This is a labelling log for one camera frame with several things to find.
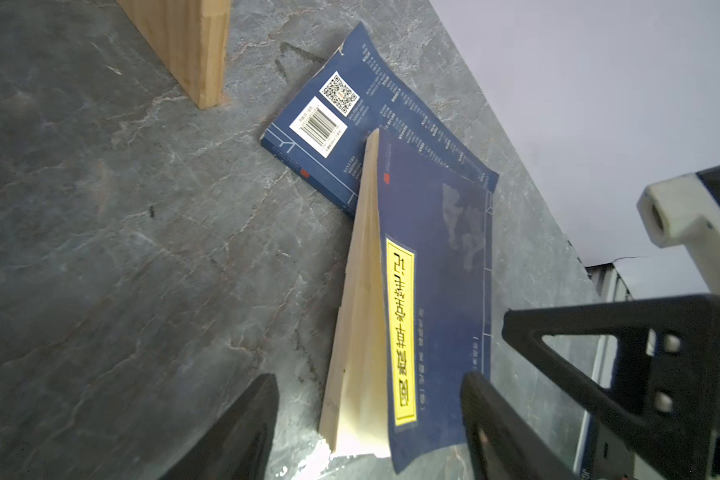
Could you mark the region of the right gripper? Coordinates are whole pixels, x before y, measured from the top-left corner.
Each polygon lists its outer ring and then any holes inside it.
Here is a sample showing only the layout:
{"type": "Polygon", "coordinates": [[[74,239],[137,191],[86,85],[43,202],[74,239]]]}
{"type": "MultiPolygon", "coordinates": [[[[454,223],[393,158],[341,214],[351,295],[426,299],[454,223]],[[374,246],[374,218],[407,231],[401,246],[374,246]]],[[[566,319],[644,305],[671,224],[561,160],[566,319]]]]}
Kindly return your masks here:
{"type": "Polygon", "coordinates": [[[720,299],[511,310],[502,337],[591,416],[584,479],[720,476],[720,299]]]}

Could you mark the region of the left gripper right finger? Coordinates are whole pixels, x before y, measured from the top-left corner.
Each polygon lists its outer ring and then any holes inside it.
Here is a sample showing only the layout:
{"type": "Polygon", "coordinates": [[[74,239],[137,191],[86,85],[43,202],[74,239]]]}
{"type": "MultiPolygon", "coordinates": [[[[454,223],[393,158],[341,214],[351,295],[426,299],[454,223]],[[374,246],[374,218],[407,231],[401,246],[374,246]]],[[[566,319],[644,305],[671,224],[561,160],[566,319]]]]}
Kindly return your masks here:
{"type": "Polygon", "coordinates": [[[575,477],[481,373],[464,375],[460,404],[476,479],[575,477]]]}

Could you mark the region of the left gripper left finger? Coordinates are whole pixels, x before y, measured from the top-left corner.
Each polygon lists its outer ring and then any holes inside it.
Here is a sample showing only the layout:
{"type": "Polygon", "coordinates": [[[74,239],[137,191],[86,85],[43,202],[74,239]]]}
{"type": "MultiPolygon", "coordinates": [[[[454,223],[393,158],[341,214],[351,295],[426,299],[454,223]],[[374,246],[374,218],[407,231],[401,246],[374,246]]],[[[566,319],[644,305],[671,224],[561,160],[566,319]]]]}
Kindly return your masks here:
{"type": "Polygon", "coordinates": [[[279,407],[276,376],[261,374],[164,479],[262,479],[279,407]]]}

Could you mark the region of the blue book with yellow label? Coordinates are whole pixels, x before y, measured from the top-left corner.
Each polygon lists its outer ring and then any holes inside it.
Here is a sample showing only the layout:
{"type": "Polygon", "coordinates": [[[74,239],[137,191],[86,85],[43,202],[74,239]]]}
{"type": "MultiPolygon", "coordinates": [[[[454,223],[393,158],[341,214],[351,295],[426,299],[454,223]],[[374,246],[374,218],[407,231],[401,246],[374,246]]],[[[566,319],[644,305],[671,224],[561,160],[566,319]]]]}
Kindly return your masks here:
{"type": "Polygon", "coordinates": [[[462,380],[489,361],[492,179],[369,135],[319,424],[335,456],[401,472],[464,442],[462,380]]]}

